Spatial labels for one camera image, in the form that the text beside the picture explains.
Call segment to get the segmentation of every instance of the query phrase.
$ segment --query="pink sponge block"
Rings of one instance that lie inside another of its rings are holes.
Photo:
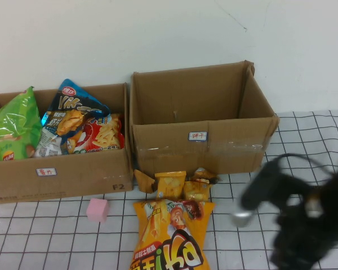
[[[109,212],[109,204],[107,200],[91,199],[86,215],[90,221],[105,222]]]

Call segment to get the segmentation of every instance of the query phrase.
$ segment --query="open cardboard box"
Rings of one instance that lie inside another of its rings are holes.
[[[278,124],[248,61],[132,76],[132,149],[149,176],[251,172]]]
[[[125,115],[126,147],[85,154],[0,161],[0,203],[132,190],[126,85],[99,85],[83,89],[108,105],[113,113]],[[41,116],[56,92],[57,89],[34,91]],[[0,108],[18,94],[0,94]]]

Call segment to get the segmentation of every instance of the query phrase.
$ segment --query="plastic wrapper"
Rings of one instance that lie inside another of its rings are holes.
[[[203,245],[214,206],[194,200],[134,203],[139,242],[130,270],[209,270]]]
[[[219,179],[216,174],[213,174],[204,168],[199,168],[189,180],[214,185],[217,184]]]
[[[184,199],[207,201],[211,185],[204,182],[186,181],[184,183]]]
[[[33,87],[29,87],[0,109],[0,160],[32,157],[41,130]]]
[[[121,128],[119,114],[90,119],[85,123],[82,130],[67,140],[68,152],[69,154],[80,154],[121,149],[125,146],[125,138],[120,132]]]
[[[172,200],[180,198],[184,187],[186,172],[156,173],[155,177],[158,179],[157,198],[168,198]]]
[[[42,119],[44,128],[35,156],[68,154],[68,138],[82,132],[88,119],[99,119],[108,114],[107,106],[71,80],[64,80]]]

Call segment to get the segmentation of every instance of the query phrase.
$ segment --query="red snack bag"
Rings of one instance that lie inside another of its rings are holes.
[[[119,114],[111,114],[107,117],[88,120],[82,131],[68,139],[68,152],[81,154],[123,148],[125,138],[120,132],[122,124],[119,117]]]

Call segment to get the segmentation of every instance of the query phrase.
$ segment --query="grid pattern floor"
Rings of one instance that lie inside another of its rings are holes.
[[[263,162],[285,152],[310,156],[329,170],[338,170],[338,110],[286,113]],[[321,184],[326,175],[314,164],[289,157],[288,174]],[[221,175],[211,190],[217,203],[211,216],[204,252],[211,269],[275,269],[268,261],[278,230],[276,208],[265,204],[246,228],[234,227],[228,213],[250,173]],[[85,211],[92,197],[109,200],[108,220],[89,222]],[[138,221],[132,203],[154,198],[131,192],[0,205],[0,270],[129,269],[138,240]],[[338,247],[315,266],[338,269]]]

